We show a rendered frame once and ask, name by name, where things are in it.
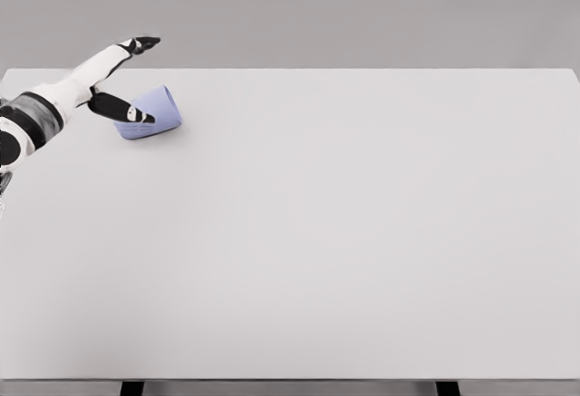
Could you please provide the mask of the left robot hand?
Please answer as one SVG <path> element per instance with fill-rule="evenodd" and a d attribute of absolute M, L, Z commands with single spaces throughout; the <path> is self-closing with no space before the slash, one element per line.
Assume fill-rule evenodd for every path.
<path fill-rule="evenodd" d="M 154 124 L 154 116 L 119 97 L 103 92 L 101 84 L 125 62 L 152 49 L 160 41 L 159 37 L 133 37 L 106 47 L 77 66 L 70 77 L 81 85 L 80 105 L 87 104 L 93 113 L 113 121 Z"/>

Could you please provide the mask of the light blue ribbed cup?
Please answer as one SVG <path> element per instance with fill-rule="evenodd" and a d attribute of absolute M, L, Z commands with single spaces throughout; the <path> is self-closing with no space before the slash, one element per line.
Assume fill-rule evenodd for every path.
<path fill-rule="evenodd" d="M 152 115 L 154 123 L 115 121 L 114 126 L 125 140 L 138 140 L 176 129 L 182 118 L 169 88 L 161 85 L 130 101 L 130 105 Z"/>

